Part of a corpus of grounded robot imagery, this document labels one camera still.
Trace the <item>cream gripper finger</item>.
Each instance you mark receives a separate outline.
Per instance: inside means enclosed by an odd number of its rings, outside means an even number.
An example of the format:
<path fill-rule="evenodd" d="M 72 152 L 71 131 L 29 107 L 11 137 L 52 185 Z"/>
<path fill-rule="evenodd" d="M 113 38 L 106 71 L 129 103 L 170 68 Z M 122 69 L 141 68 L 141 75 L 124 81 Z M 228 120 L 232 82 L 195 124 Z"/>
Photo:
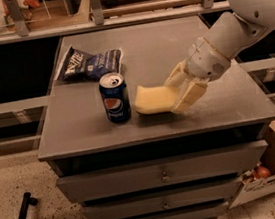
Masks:
<path fill-rule="evenodd" d="M 172 107 L 172 113 L 184 113 L 191 105 L 200 99 L 207 91 L 208 82 L 199 78 L 190 81 L 184 80 L 179 87 L 179 94 Z"/>
<path fill-rule="evenodd" d="M 183 81 L 188 78 L 186 68 L 185 68 L 185 62 L 181 61 L 178 63 L 175 68 L 170 73 L 169 77 L 164 82 L 164 85 L 167 86 L 181 86 Z"/>

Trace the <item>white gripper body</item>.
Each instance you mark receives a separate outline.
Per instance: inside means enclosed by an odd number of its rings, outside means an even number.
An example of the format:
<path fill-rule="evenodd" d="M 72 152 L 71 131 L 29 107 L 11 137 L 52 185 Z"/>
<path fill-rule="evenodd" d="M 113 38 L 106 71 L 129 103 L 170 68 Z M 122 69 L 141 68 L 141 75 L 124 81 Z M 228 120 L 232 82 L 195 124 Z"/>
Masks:
<path fill-rule="evenodd" d="M 196 78 L 217 80 L 231 67 L 230 60 L 203 37 L 198 38 L 187 53 L 186 68 Z"/>

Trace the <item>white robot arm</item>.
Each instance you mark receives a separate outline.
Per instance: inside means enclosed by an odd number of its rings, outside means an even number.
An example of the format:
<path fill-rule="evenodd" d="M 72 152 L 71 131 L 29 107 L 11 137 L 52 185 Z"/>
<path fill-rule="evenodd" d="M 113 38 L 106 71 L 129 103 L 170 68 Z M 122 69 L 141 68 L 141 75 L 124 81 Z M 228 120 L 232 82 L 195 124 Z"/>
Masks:
<path fill-rule="evenodd" d="M 230 10 L 195 40 L 164 83 L 178 90 L 171 112 L 183 113 L 244 49 L 275 31 L 275 0 L 227 0 Z"/>

